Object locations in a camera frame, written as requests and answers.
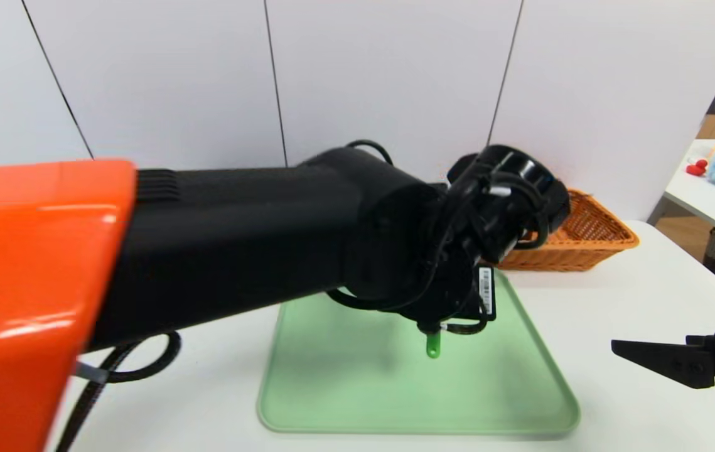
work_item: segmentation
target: green gripper tip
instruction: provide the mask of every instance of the green gripper tip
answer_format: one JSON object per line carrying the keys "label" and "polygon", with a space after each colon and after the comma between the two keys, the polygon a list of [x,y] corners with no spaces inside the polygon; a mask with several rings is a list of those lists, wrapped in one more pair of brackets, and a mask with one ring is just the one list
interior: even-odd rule
{"label": "green gripper tip", "polygon": [[438,358],[441,355],[441,332],[427,335],[427,357]]}

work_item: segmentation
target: orange woven basket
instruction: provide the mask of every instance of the orange woven basket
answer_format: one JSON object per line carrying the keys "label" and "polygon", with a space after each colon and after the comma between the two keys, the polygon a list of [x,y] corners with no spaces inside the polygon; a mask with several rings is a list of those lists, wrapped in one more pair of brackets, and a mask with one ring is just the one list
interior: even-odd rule
{"label": "orange woven basket", "polygon": [[561,228],[541,248],[515,249],[501,269],[582,272],[624,249],[635,248],[639,238],[595,198],[569,191],[572,211]]}

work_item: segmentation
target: sticker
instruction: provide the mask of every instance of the sticker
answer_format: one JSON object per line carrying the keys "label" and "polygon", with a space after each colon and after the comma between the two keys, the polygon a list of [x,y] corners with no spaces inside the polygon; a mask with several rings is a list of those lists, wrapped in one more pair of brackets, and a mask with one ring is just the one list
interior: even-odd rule
{"label": "sticker", "polygon": [[492,305],[492,269],[488,267],[480,267],[480,280],[478,280],[478,292],[483,304],[486,305],[488,315],[494,314],[494,306]]}

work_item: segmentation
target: orange robot arm cover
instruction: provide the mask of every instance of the orange robot arm cover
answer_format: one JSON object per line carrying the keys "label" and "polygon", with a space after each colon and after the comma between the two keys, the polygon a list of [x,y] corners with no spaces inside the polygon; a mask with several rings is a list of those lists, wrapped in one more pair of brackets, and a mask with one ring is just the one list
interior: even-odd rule
{"label": "orange robot arm cover", "polygon": [[0,450],[44,448],[134,195],[124,161],[0,167]]}

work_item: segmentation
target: light green plastic tray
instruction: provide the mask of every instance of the light green plastic tray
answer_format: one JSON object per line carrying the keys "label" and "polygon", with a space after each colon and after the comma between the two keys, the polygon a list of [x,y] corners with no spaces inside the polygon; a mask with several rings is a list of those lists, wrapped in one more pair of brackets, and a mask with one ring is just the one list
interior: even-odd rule
{"label": "light green plastic tray", "polygon": [[277,432],[515,434],[569,432],[578,401],[496,272],[497,320],[477,335],[441,335],[441,356],[396,314],[326,295],[285,303],[257,408]]}

